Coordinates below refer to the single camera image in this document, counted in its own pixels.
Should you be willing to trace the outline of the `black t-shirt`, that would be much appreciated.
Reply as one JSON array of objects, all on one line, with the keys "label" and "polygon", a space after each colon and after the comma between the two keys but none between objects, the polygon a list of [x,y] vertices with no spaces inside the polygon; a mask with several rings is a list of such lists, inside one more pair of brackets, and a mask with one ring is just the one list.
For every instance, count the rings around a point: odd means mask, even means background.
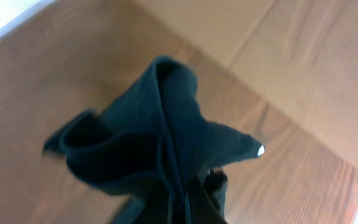
[{"label": "black t-shirt", "polygon": [[224,223],[223,166],[265,146],[204,119],[196,91],[188,67],[157,57],[100,114],[84,111],[54,132],[43,152],[91,187],[129,196],[113,223]]}]

